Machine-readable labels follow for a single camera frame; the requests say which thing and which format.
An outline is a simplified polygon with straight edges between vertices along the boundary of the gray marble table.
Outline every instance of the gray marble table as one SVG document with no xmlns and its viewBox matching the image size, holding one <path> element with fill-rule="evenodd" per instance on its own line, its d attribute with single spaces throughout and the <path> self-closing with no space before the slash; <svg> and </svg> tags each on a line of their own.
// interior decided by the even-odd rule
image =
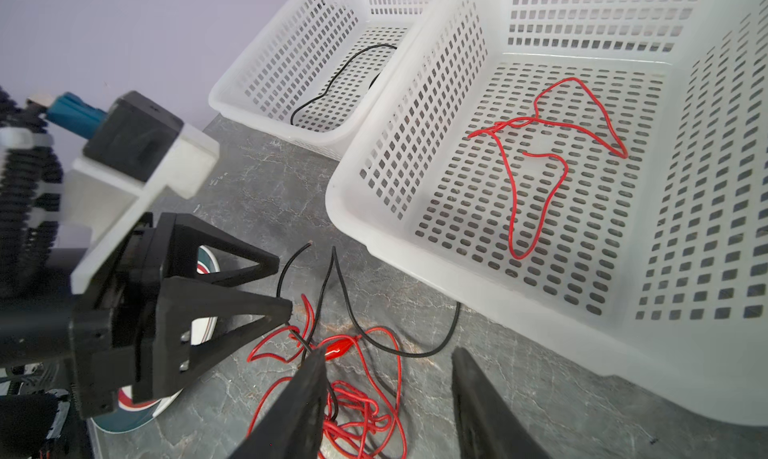
<svg viewBox="0 0 768 459">
<path fill-rule="evenodd" d="M 317 300 L 331 245 L 336 245 L 352 306 L 364 327 L 389 326 L 414 349 L 431 349 L 442 339 L 454 303 L 374 259 L 328 219 L 324 195 L 335 162 L 221 117 L 206 132 L 221 144 L 221 160 L 210 181 L 189 201 L 163 196 L 155 210 L 192 212 L 283 261 L 312 240 L 314 246 L 294 263 L 283 289 L 283 297 L 296 305 L 293 324 L 304 321 L 300 294 Z M 220 261 L 224 267 L 237 266 L 227 257 Z M 245 289 L 273 294 L 275 284 L 272 277 Z M 220 327 L 248 320 L 221 321 Z M 352 331 L 335 279 L 318 331 L 320 337 Z M 552 458 L 768 457 L 768 428 L 712 421 L 618 377 L 599 377 L 466 308 L 445 351 L 404 363 L 401 416 L 409 457 L 458 458 L 450 356 L 456 346 L 469 349 Z M 294 348 L 293 341 L 279 339 L 269 350 L 286 355 Z M 246 363 L 249 351 L 242 348 L 187 387 L 156 421 L 128 434 L 101 435 L 102 449 L 112 459 L 227 457 L 242 441 L 266 388 L 293 375 L 293 365 L 271 359 Z M 369 352 L 379 377 L 391 384 L 394 358 Z M 367 382 L 361 373 L 354 355 L 329 367 L 332 379 L 362 387 Z M 330 451 L 328 445 L 322 449 Z M 400 457 L 398 440 L 385 453 Z"/>
</svg>

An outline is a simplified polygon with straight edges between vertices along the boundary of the lavender wall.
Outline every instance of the lavender wall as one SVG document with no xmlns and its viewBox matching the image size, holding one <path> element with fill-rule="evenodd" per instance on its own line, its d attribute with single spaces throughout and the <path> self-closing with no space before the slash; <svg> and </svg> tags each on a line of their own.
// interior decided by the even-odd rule
<svg viewBox="0 0 768 459">
<path fill-rule="evenodd" d="M 71 91 L 101 108 L 135 89 L 203 128 L 211 87 L 285 1 L 0 0 L 0 86 L 16 100 Z M 52 133 L 67 168 L 84 141 Z"/>
</svg>

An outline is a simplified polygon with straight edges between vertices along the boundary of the basket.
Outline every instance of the basket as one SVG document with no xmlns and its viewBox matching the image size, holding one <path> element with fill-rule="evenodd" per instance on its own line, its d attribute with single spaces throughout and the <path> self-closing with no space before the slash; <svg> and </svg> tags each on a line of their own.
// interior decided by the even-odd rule
<svg viewBox="0 0 768 459">
<path fill-rule="evenodd" d="M 289 0 L 211 90 L 222 116 L 339 160 L 394 76 L 429 0 Z M 356 57 L 322 94 L 352 56 Z"/>
<path fill-rule="evenodd" d="M 440 0 L 332 176 L 370 253 L 591 369 L 768 425 L 768 0 Z M 567 78 L 628 149 L 572 128 L 488 134 Z M 572 82 L 542 117 L 613 142 Z"/>
</svg>

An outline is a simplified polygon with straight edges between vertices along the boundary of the red wire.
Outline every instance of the red wire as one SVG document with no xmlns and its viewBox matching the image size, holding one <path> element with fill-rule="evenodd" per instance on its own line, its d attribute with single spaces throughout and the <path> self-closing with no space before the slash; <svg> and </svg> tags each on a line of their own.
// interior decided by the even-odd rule
<svg viewBox="0 0 768 459">
<path fill-rule="evenodd" d="M 538 100 L 542 98 L 542 96 L 550 93 L 552 89 L 555 87 L 561 85 L 563 82 L 570 82 L 574 81 L 578 85 L 581 86 L 581 89 L 583 89 L 587 95 L 590 96 L 592 99 L 592 102 L 595 103 L 596 106 L 600 108 L 600 111 L 603 113 L 603 118 L 605 118 L 605 122 L 608 124 L 608 130 L 610 131 L 610 135 L 616 139 L 616 142 L 618 143 L 620 147 L 620 151 L 616 148 L 612 147 L 610 144 L 605 142 L 602 138 L 591 132 L 590 130 L 587 130 L 584 127 L 577 126 L 575 124 L 569 124 L 566 122 L 555 122 L 546 120 L 543 118 L 539 118 L 539 110 L 538 110 Z M 502 159 L 504 160 L 504 167 L 507 169 L 507 176 L 509 177 L 509 182 L 512 185 L 512 214 L 509 216 L 509 235 L 507 237 L 507 242 L 509 243 L 509 252 L 512 254 L 512 257 L 517 259 L 518 261 L 525 259 L 528 257 L 529 254 L 533 252 L 533 250 L 536 247 L 536 244 L 538 243 L 539 237 L 542 235 L 542 229 L 544 227 L 544 219 L 547 216 L 547 210 L 549 209 L 549 203 L 552 201 L 552 198 L 554 197 L 554 194 L 558 191 L 560 186 L 562 185 L 563 181 L 565 180 L 566 176 L 568 176 L 568 163 L 565 162 L 565 159 L 560 157 L 557 154 L 530 154 L 528 152 L 523 152 L 523 156 L 527 157 L 549 157 L 554 158 L 560 161 L 560 163 L 563 165 L 563 175 L 558 181 L 557 185 L 554 186 L 552 191 L 547 196 L 547 200 L 544 202 L 544 207 L 542 209 L 541 218 L 538 221 L 538 227 L 536 228 L 536 234 L 533 237 L 533 241 L 531 245 L 528 247 L 528 249 L 521 255 L 518 255 L 514 251 L 514 243 L 512 241 L 512 236 L 514 233 L 514 218 L 517 215 L 518 211 L 518 190 L 514 183 L 514 175 L 512 174 L 512 169 L 509 167 L 509 161 L 507 160 L 507 153 L 504 150 L 504 146 L 502 145 L 501 139 L 499 139 L 496 136 L 496 132 L 502 130 L 504 127 L 510 126 L 513 128 L 522 128 L 529 126 L 531 124 L 538 123 L 538 124 L 544 124 L 545 126 L 556 126 L 556 127 L 566 127 L 566 128 L 574 128 L 578 130 L 579 132 L 582 132 L 583 134 L 586 134 L 587 136 L 590 136 L 594 140 L 596 140 L 601 146 L 605 147 L 610 151 L 611 153 L 615 154 L 616 156 L 619 156 L 621 158 L 627 158 L 629 157 L 629 152 L 627 151 L 627 148 L 624 146 L 624 143 L 619 138 L 618 134 L 614 130 L 613 124 L 610 122 L 610 118 L 608 117 L 608 111 L 603 106 L 602 102 L 598 100 L 597 97 L 590 91 L 590 89 L 583 83 L 581 80 L 577 79 L 576 77 L 567 77 L 560 82 L 556 82 L 555 84 L 552 84 L 548 89 L 545 89 L 542 93 L 540 93 L 538 96 L 536 96 L 536 99 L 533 101 L 533 109 L 534 109 L 534 115 L 530 117 L 515 117 L 511 120 L 508 120 L 506 122 L 496 122 L 493 126 L 488 128 L 481 128 L 479 130 L 476 130 L 475 132 L 469 134 L 467 138 L 472 138 L 479 136 L 480 134 L 488 134 L 490 137 L 493 137 L 494 141 L 496 141 L 496 145 L 498 146 L 499 151 L 502 154 Z"/>
<path fill-rule="evenodd" d="M 310 304 L 309 300 L 306 299 L 305 295 L 302 295 L 302 300 L 304 302 L 304 308 L 307 312 L 306 318 L 307 321 L 304 325 L 304 331 L 302 334 L 302 337 L 306 338 L 306 332 L 309 330 L 309 324 L 313 323 L 315 320 L 315 312 L 312 309 L 312 305 Z M 248 361 L 254 361 L 259 358 L 276 358 L 278 361 L 282 361 L 284 363 L 289 363 L 293 361 L 298 354 L 294 355 L 290 359 L 285 359 L 280 357 L 279 355 L 274 355 L 271 353 L 262 353 L 262 354 L 256 354 L 256 352 L 266 343 L 269 339 L 272 339 L 275 335 L 278 335 L 280 332 L 291 330 L 298 334 L 299 329 L 295 326 L 285 326 L 283 328 L 280 328 L 267 337 L 265 337 L 262 341 L 259 342 L 259 344 L 256 345 L 256 347 L 251 351 L 251 353 L 248 356 Z M 374 327 L 370 328 L 367 332 L 383 332 L 384 334 L 389 336 L 389 339 L 392 341 L 392 346 L 394 349 L 397 349 L 398 351 L 399 346 L 397 343 L 397 340 L 394 336 L 394 334 L 387 329 L 381 328 L 381 327 Z M 360 391 L 356 387 L 352 386 L 351 384 L 345 382 L 345 381 L 334 381 L 331 384 L 331 388 L 333 389 L 334 394 L 336 394 L 337 401 L 339 404 L 339 407 L 346 407 L 352 411 L 359 411 L 362 413 L 362 421 L 351 421 L 347 422 L 345 424 L 339 425 L 336 423 L 336 421 L 331 420 L 330 412 L 332 410 L 331 406 L 331 396 L 330 394 L 326 397 L 326 405 L 328 407 L 328 414 L 326 414 L 325 420 L 322 425 L 322 432 L 325 435 L 325 437 L 330 441 L 330 443 L 334 446 L 334 448 L 344 457 L 348 457 L 349 459 L 372 459 L 373 456 L 379 454 L 381 451 L 384 450 L 384 447 L 389 444 L 389 440 L 392 438 L 392 435 L 395 432 L 395 429 L 397 428 L 400 433 L 400 438 L 402 439 L 402 455 L 401 459 L 405 459 L 405 457 L 408 454 L 408 444 L 406 442 L 406 432 L 405 429 L 402 426 L 402 423 L 400 422 L 399 418 L 399 412 L 400 412 L 400 399 L 402 396 L 402 358 L 400 356 L 397 356 L 397 391 L 395 396 L 395 404 L 392 405 L 392 403 L 389 401 L 387 396 L 384 395 L 379 385 L 376 384 L 376 382 L 373 380 L 373 377 L 371 376 L 370 369 L 368 368 L 368 363 L 366 361 L 365 356 L 362 353 L 362 349 L 360 349 L 360 345 L 358 344 L 358 340 L 360 339 L 360 336 L 351 336 L 351 335 L 334 335 L 329 338 L 323 339 L 317 347 L 321 347 L 323 345 L 327 345 L 331 342 L 336 343 L 337 341 L 350 341 L 352 345 L 355 346 L 357 349 L 358 355 L 360 356 L 360 361 L 362 362 L 362 368 L 366 372 L 366 377 L 368 377 L 368 380 L 371 383 L 371 386 L 376 390 L 376 393 L 381 397 L 382 402 L 386 406 L 386 408 L 389 410 L 389 412 L 381 412 L 381 408 L 379 407 L 379 404 L 368 397 L 364 392 Z M 259 413 L 261 412 L 262 407 L 264 406 L 264 403 L 266 402 L 267 397 L 272 393 L 272 391 L 275 390 L 275 388 L 286 381 L 290 381 L 291 377 L 281 377 L 279 380 L 277 380 L 274 384 L 270 386 L 269 389 L 267 389 L 264 396 L 261 397 L 261 400 L 259 401 L 258 406 L 256 407 L 256 412 L 254 413 L 253 419 L 251 419 L 250 426 L 248 427 L 248 435 L 252 432 L 254 429 L 254 425 L 256 423 L 256 419 L 259 416 Z M 362 433 L 360 435 L 356 435 L 354 432 L 351 431 L 353 428 L 362 428 Z M 382 443 L 378 446 L 377 449 L 375 449 L 371 453 L 367 453 L 365 451 L 365 445 L 366 440 L 369 435 L 375 435 L 377 433 L 386 433 L 386 436 L 384 437 L 384 440 Z M 342 445 L 340 444 L 346 444 L 347 446 L 351 447 L 355 450 L 355 453 L 351 453 L 347 450 L 345 450 Z M 318 452 L 318 457 L 320 459 L 325 459 L 322 453 Z"/>
</svg>

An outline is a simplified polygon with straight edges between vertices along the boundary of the marble countertop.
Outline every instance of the marble countertop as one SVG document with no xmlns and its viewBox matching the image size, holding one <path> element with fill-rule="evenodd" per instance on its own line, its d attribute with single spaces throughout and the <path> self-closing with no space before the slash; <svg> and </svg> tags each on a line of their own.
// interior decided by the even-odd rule
<svg viewBox="0 0 768 459">
<path fill-rule="evenodd" d="M 206 129 L 221 144 L 209 182 L 189 201 L 164 195 L 155 211 L 192 212 L 227 233 L 285 261 L 308 240 L 312 248 L 294 262 L 283 297 L 293 299 L 293 324 L 303 324 L 300 294 L 314 304 L 331 246 L 350 288 L 363 327 L 385 325 L 406 347 L 431 349 L 452 319 L 454 302 L 397 269 L 374 259 L 328 219 L 325 188 L 336 166 L 331 159 L 217 117 Z M 220 257 L 223 268 L 237 263 Z M 277 277 L 245 286 L 274 294 Z M 233 327 L 249 318 L 220 321 Z M 333 278 L 316 337 L 351 332 L 338 281 Z M 286 355 L 293 341 L 277 338 L 271 351 Z M 590 457 L 764 457 L 768 427 L 739 427 L 706 419 L 619 377 L 599 377 L 464 308 L 456 335 L 440 354 L 403 365 L 403 420 L 408 456 L 458 458 L 451 395 L 451 351 L 468 349 L 499 394 L 553 459 Z M 367 349 L 372 365 L 392 384 L 395 359 Z M 250 347 L 237 351 L 187 387 L 156 421 L 123 435 L 99 435 L 105 455 L 116 459 L 217 459 L 243 440 L 258 400 L 274 380 L 293 375 L 293 365 L 271 359 L 246 363 Z M 347 355 L 329 366 L 329 377 L 363 387 L 360 360 Z M 326 456 L 329 445 L 322 446 Z M 388 457 L 400 457 L 393 439 Z"/>
</svg>

